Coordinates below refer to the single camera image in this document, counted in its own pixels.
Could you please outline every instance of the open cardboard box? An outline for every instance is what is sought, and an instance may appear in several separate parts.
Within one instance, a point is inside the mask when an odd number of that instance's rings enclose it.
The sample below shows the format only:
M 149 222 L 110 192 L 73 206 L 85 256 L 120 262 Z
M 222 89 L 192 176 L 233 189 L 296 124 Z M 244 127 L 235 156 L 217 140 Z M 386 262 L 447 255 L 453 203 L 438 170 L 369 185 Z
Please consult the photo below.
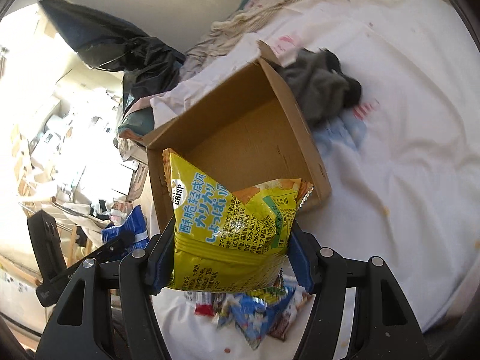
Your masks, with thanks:
M 160 229 L 173 215 L 162 161 L 172 148 L 231 192 L 275 179 L 315 185 L 302 210 L 331 192 L 325 167 L 297 102 L 266 61 L 279 63 L 267 44 L 260 57 L 236 72 L 185 113 L 147 137 L 148 168 Z

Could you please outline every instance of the blue snack wrapper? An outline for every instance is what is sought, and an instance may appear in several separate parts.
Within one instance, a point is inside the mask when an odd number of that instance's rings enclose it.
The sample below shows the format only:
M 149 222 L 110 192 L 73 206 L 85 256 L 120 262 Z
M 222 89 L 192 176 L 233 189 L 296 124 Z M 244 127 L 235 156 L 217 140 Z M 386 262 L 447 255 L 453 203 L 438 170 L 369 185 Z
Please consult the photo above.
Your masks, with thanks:
M 122 259 L 127 254 L 132 252 L 135 249 L 145 249 L 148 243 L 148 234 L 147 234 L 147 224 L 143 217 L 142 209 L 140 205 L 136 206 L 130 215 L 127 217 L 123 225 L 121 226 L 112 226 L 107 227 L 102 230 L 102 241 L 103 243 L 110 241 L 112 238 L 116 237 L 119 232 L 129 230 L 135 234 L 135 243 L 130 245 L 125 249 L 125 251 L 117 258 L 117 260 Z
M 263 299 L 247 294 L 235 294 L 230 299 L 230 314 L 233 315 L 236 327 L 243 333 L 252 349 L 258 348 L 289 304 L 294 292 L 294 287 L 285 286 L 285 295 L 273 305 L 268 305 Z

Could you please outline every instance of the bed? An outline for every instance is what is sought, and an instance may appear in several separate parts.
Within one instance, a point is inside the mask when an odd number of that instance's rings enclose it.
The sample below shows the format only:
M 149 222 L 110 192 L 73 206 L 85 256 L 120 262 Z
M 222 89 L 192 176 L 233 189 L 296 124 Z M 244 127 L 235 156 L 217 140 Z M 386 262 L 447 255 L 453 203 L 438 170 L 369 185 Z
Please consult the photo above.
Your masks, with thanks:
M 480 55 L 462 20 L 442 0 L 302 0 L 152 98 L 154 110 L 189 107 L 253 60 L 257 39 L 284 65 L 300 47 L 328 48 L 362 84 L 359 106 L 312 131 L 333 193 L 325 207 L 297 221 L 344 257 L 384 257 L 428 330 L 448 310 L 480 248 Z M 157 125 L 164 115 L 157 111 Z M 155 228 L 154 211 L 151 221 Z M 267 337 L 252 351 L 234 327 L 216 331 L 194 316 L 181 292 L 166 288 L 153 304 L 174 359 L 290 359 L 310 311 L 285 343 Z M 347 291 L 336 359 L 346 354 L 353 304 L 354 290 Z

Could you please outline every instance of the chip bag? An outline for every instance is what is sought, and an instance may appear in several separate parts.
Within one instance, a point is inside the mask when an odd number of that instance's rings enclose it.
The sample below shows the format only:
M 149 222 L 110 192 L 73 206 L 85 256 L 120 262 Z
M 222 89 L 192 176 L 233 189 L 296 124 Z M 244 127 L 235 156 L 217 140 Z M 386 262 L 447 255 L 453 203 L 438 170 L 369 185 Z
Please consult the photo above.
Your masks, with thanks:
M 170 288 L 246 292 L 272 287 L 297 209 L 313 185 L 278 179 L 231 193 L 171 149 L 163 152 L 175 215 Z

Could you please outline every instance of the candy wrapper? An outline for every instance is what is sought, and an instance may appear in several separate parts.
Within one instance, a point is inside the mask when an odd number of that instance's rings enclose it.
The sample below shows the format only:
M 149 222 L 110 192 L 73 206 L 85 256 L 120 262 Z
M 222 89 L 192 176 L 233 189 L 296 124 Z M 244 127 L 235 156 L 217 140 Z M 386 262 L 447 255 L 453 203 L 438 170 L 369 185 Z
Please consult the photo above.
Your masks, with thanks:
M 285 294 L 278 297 L 274 304 L 247 294 L 228 294 L 219 315 L 218 327 L 234 320 L 235 326 L 243 333 L 251 348 L 257 349 L 289 304 L 295 288 L 286 286 L 284 291 Z
M 273 286 L 257 289 L 255 291 L 248 291 L 246 294 L 254 298 L 262 299 L 269 305 L 278 303 L 285 295 L 282 269 L 280 269 L 280 273 L 278 274 L 275 283 L 273 283 Z
M 295 213 L 313 185 L 279 179 L 232 194 L 173 150 L 163 156 L 176 221 L 169 287 L 227 293 L 271 287 Z
M 140 205 L 136 206 L 128 215 L 127 219 L 121 226 L 111 226 L 102 230 L 103 243 L 110 241 L 116 237 L 119 232 L 129 230 L 135 233 L 135 243 L 125 249 L 125 251 L 117 257 L 117 260 L 125 257 L 135 249 L 145 249 L 148 243 L 147 224 L 143 217 Z
M 195 315 L 213 317 L 222 310 L 225 301 L 224 293 L 203 291 L 184 291 L 187 303 L 195 307 Z
M 298 313 L 310 298 L 311 295 L 309 295 L 303 287 L 297 286 L 289 304 L 287 304 L 285 310 L 279 315 L 275 323 L 272 325 L 268 335 L 285 341 L 287 339 L 287 330 L 292 326 L 292 323 L 296 320 Z

